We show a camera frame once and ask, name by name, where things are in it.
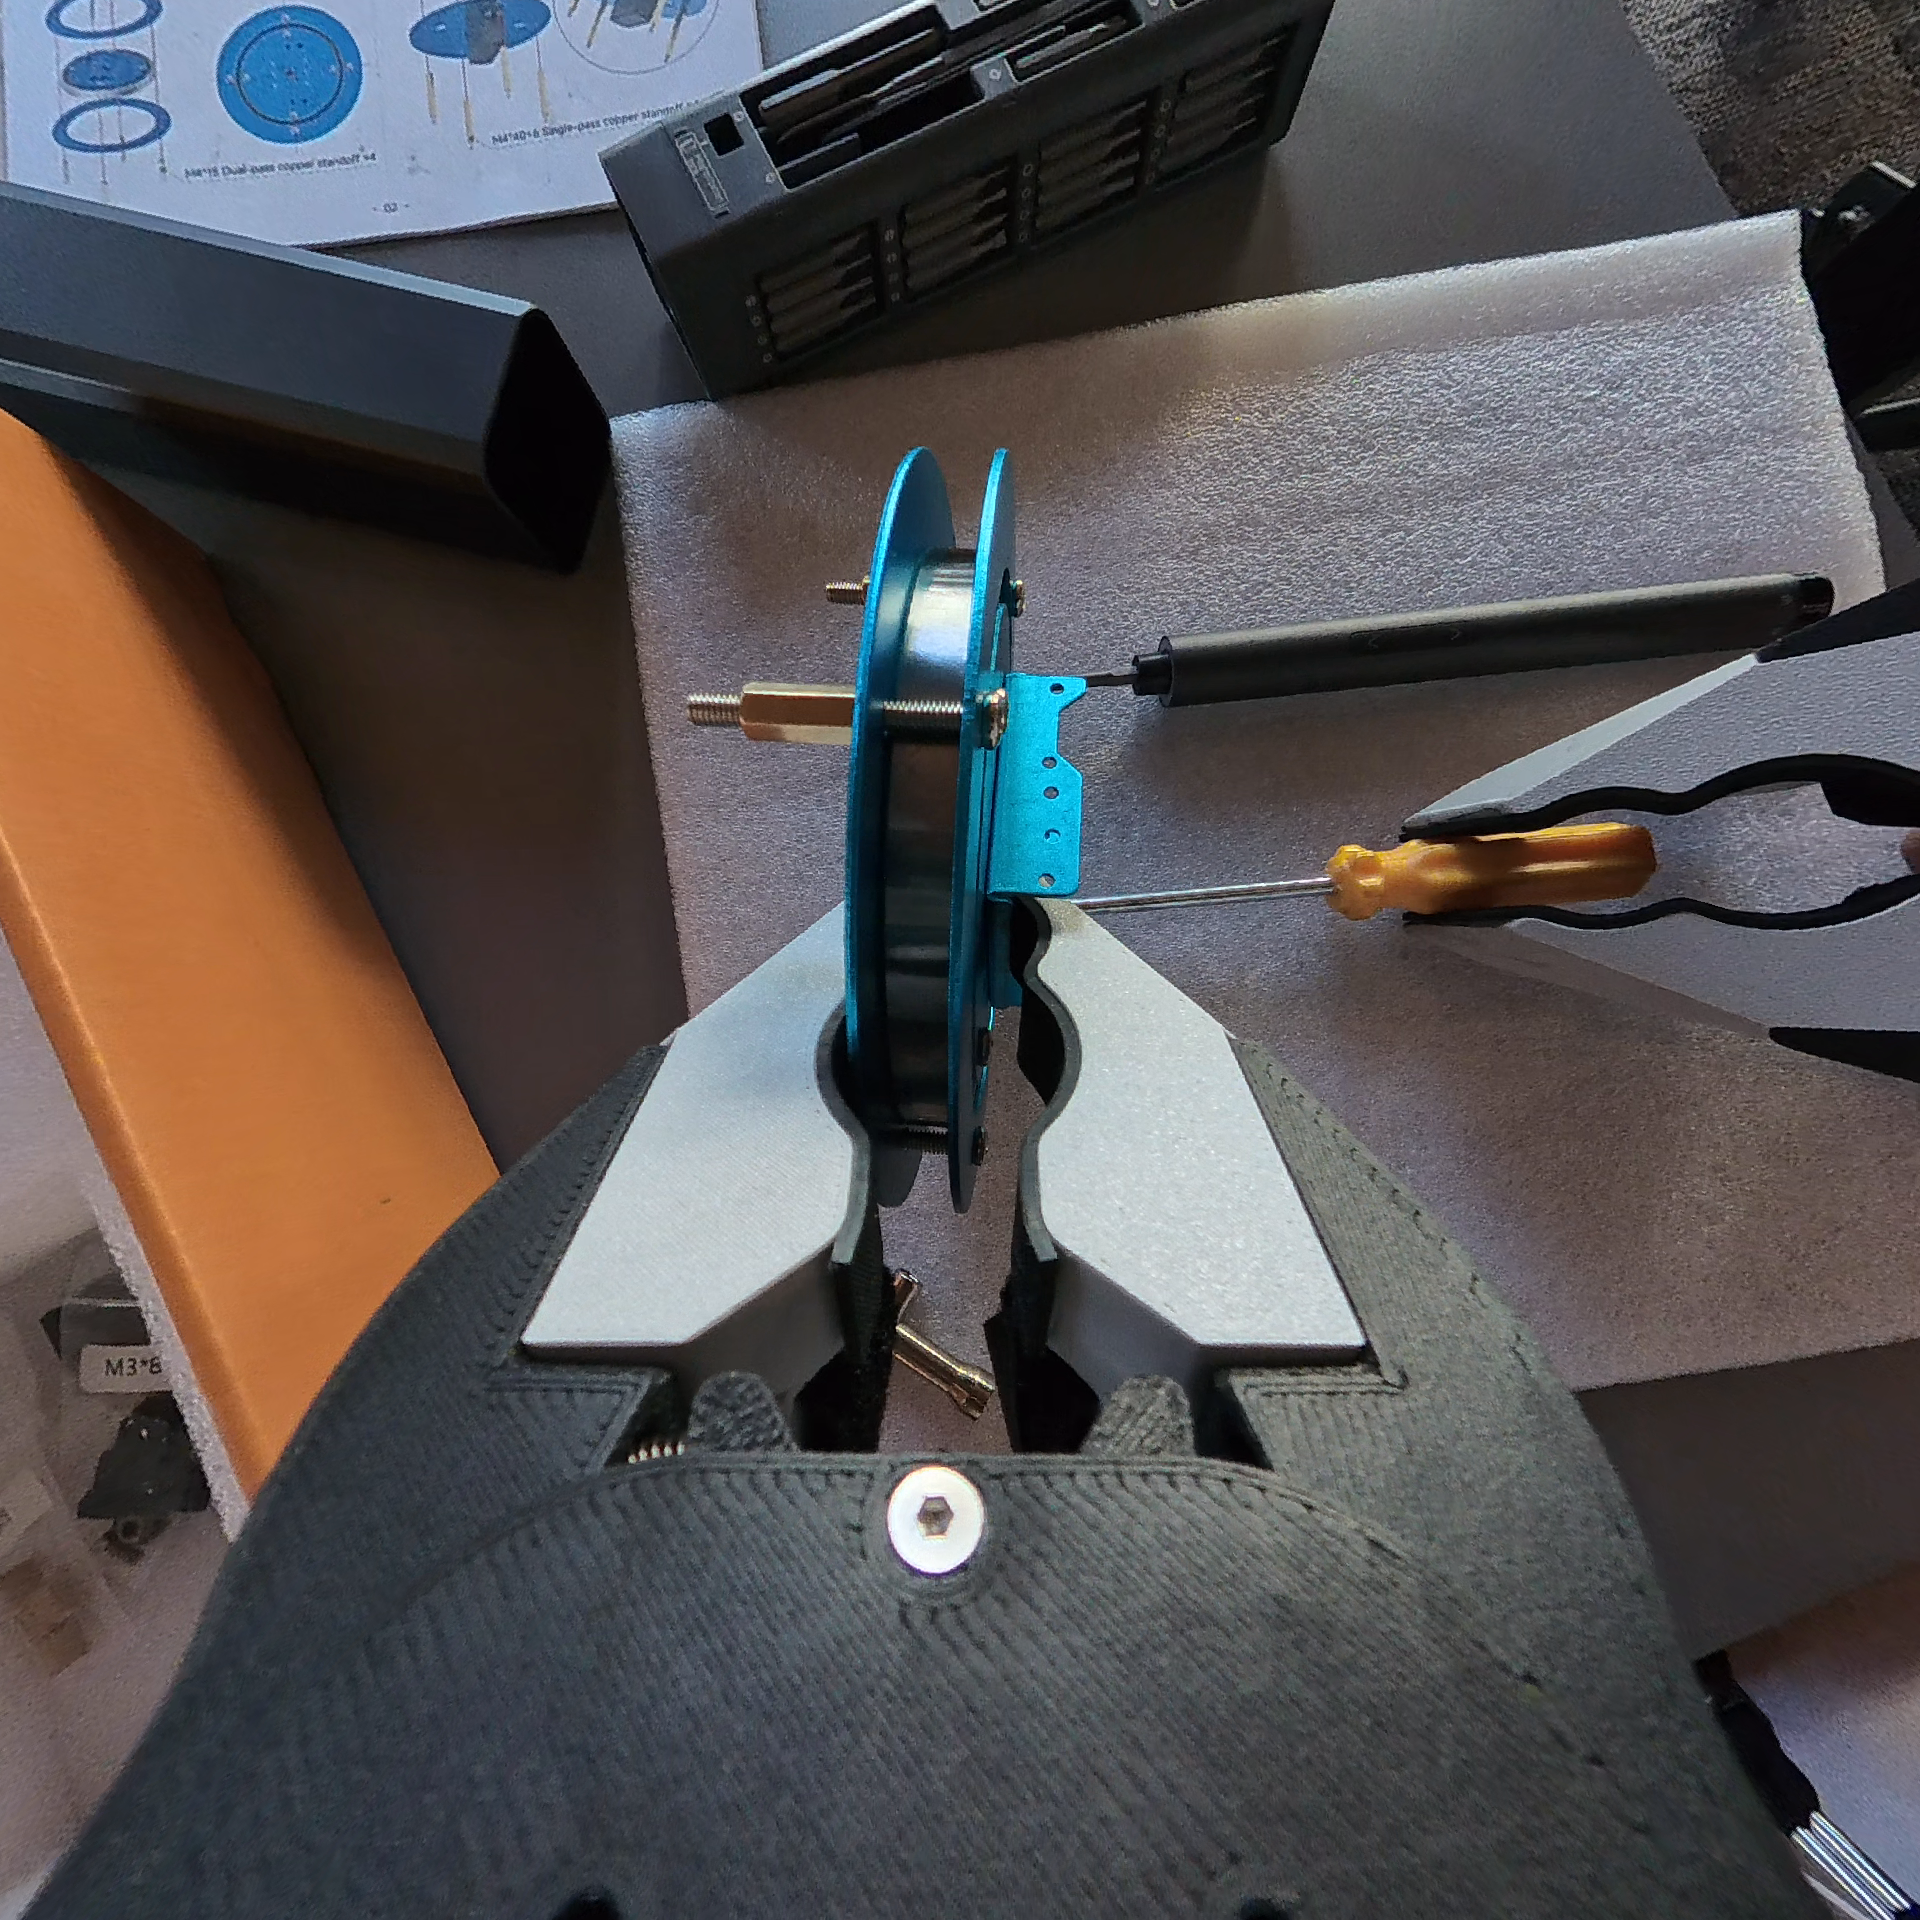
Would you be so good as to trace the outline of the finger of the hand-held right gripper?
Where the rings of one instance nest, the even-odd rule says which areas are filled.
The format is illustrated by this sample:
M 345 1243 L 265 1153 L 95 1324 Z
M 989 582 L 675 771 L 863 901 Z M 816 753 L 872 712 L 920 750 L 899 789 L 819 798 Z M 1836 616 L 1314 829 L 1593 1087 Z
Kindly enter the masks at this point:
M 1525 832 L 1597 809 L 1675 813 L 1787 781 L 1888 789 L 1919 767 L 1919 638 L 1746 656 L 1509 760 L 1411 813 L 1409 837 Z
M 1405 917 L 1435 949 L 1807 1053 L 1915 1053 L 1919 901 L 1847 896 L 1801 913 L 1666 901 L 1620 917 L 1561 910 Z

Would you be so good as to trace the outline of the blue round metal turntable base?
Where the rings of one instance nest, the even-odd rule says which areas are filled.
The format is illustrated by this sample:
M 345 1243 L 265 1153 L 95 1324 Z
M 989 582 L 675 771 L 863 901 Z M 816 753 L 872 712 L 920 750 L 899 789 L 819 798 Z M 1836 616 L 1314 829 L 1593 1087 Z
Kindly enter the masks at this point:
M 881 513 L 850 687 L 749 685 L 688 699 L 703 726 L 848 745 L 845 1087 L 893 1207 L 943 1151 L 968 1212 L 1012 980 L 1017 897 L 1071 897 L 1084 781 L 1061 718 L 1087 692 L 1012 670 L 1017 484 L 999 449 L 977 545 L 955 542 L 945 472 L 911 453 Z

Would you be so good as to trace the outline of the printed instruction sheet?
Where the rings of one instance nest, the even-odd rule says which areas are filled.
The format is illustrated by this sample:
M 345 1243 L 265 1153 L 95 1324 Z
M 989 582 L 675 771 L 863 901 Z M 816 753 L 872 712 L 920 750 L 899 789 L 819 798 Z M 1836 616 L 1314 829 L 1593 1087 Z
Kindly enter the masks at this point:
M 514 224 L 760 70 L 754 1 L 5 1 L 5 176 L 283 244 Z

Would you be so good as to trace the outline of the black screwdriver bit case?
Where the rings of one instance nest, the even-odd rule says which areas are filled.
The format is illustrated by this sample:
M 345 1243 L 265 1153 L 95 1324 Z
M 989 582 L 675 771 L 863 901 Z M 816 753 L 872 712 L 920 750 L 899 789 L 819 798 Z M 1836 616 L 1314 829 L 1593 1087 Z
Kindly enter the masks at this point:
M 1289 127 L 1331 4 L 913 4 L 603 152 L 708 395 L 748 393 Z

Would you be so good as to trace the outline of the cardboard box with white flaps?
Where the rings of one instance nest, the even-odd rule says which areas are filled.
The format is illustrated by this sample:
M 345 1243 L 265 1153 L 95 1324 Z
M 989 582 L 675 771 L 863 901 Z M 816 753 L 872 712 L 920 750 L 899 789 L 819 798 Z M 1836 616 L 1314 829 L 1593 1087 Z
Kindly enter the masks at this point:
M 497 1165 L 196 545 L 3 420 L 5 932 L 224 1529 Z

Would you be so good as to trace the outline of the grey desk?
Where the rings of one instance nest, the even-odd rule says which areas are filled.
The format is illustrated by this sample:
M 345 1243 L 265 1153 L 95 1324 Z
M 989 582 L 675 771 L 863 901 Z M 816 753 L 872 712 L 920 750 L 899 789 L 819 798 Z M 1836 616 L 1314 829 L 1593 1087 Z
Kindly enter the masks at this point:
M 1689 119 L 1619 4 L 1338 4 L 1291 131 L 1258 169 L 987 279 L 765 393 L 857 455 L 845 512 L 748 542 L 744 591 L 699 621 L 721 680 L 829 677 L 848 620 L 820 577 L 874 539 L 877 496 L 945 376 L 1010 424 L 1028 613 L 1021 662 L 1099 670 L 1164 629 L 1525 591 L 1468 550 L 1585 584 L 1601 505 L 1459 512 L 1433 564 L 1392 560 L 1320 502 L 1362 479 L 1360 429 L 1227 429 L 1272 455 L 1256 560 L 1200 574 L 1197 453 L 1121 476 L 1093 349 L 1193 344 L 1164 317 L 1256 296 L 1697 228 L 1729 212 Z M 635 1046 L 735 984 L 841 896 L 828 751 L 685 729 L 698 798 L 660 807 L 617 527 L 561 576 L 112 471 L 207 545 L 268 668 L 472 1115 L 512 1163 Z M 1708 657 L 1160 710 L 1074 708 L 1095 745 L 1088 879 L 1189 884 L 1395 829 L 1468 777 L 1623 708 Z M 1682 1627 L 1733 1640 L 1915 1560 L 1915 1086 L 1714 1023 L 1529 980 L 1431 932 L 1306 903 L 1116 920 L 1234 1032 L 1272 1049 L 1427 1199 L 1577 1388 Z

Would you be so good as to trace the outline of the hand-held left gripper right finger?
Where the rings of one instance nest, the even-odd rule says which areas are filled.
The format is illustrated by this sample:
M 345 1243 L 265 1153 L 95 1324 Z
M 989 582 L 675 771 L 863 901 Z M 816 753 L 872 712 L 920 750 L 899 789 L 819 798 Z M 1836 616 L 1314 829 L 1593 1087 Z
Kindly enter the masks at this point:
M 1124 1380 L 1203 1423 L 1217 1376 L 1347 1364 L 1368 1337 L 1229 1031 L 1071 903 L 1015 911 L 1021 1142 L 993 1318 L 1017 1448 L 1077 1448 Z

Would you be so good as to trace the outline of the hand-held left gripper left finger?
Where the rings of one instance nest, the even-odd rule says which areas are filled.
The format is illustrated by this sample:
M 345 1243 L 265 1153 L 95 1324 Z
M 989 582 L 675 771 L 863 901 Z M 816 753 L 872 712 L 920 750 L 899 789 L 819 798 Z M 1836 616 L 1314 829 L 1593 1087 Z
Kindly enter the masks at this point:
M 882 1153 L 834 1080 L 834 908 L 673 1037 L 521 1347 L 757 1374 L 816 1448 L 882 1415 Z

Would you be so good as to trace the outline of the metal cross socket wrench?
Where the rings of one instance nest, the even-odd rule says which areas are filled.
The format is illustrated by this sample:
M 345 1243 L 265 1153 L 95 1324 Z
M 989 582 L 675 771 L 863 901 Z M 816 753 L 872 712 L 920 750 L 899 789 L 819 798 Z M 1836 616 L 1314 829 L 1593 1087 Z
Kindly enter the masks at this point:
M 896 1303 L 896 1361 L 917 1379 L 937 1388 L 971 1421 L 979 1421 L 996 1393 L 993 1374 L 955 1357 L 911 1324 L 911 1307 L 922 1293 L 922 1285 L 911 1270 L 896 1269 L 891 1272 L 891 1285 Z

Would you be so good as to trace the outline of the black electric screwdriver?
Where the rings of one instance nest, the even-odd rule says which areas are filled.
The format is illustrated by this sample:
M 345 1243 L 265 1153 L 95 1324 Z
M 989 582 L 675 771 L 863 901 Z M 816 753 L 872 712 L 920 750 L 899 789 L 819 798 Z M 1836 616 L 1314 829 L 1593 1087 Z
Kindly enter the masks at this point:
M 1480 607 L 1364 615 L 1263 631 L 1167 636 L 1117 675 L 1164 707 L 1453 680 L 1525 670 L 1755 651 L 1834 613 L 1834 582 L 1767 574 Z

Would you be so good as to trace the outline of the dark bit case sleeve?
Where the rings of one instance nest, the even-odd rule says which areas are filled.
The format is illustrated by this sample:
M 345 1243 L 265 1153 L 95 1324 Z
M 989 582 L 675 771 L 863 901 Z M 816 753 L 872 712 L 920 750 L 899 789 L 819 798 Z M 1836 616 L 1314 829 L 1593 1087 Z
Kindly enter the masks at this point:
M 573 571 L 608 417 L 539 309 L 3 185 L 5 412 L 90 462 Z

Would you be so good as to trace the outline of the white foam sheet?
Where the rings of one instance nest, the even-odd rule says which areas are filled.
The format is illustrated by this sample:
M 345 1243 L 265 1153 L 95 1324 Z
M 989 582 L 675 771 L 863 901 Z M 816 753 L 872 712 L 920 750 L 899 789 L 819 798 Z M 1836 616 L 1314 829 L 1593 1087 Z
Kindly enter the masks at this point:
M 685 725 L 845 680 L 908 449 L 1012 453 L 1021 668 L 1167 633 L 1803 568 L 1881 544 L 1785 219 L 1388 279 L 616 423 L 688 1008 L 837 905 L 845 756 Z M 1915 1087 L 1313 903 L 1117 918 L 1465 1241 L 1577 1388 L 1915 1337 Z

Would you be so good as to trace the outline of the clear bag of small parts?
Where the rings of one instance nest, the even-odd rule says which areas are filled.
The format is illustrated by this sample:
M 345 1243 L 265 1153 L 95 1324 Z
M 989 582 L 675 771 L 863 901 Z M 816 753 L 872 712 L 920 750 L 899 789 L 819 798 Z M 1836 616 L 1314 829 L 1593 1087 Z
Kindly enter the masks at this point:
M 224 1534 L 105 1241 L 60 1243 L 3 1307 L 5 1640 L 40 1677 L 172 1621 Z

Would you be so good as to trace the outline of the yellow handled screwdriver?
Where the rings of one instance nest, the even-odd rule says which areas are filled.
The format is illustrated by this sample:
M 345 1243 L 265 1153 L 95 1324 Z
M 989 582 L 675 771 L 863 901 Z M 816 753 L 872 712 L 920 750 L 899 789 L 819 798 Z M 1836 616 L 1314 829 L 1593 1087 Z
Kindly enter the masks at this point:
M 1345 846 L 1317 878 L 1143 896 L 1079 896 L 1077 905 L 1091 913 L 1116 913 L 1167 905 L 1320 896 L 1339 917 L 1368 920 L 1383 910 L 1431 917 L 1628 897 L 1652 872 L 1657 872 L 1657 854 L 1645 828 L 1580 822 L 1537 832 L 1409 838 L 1385 851 Z

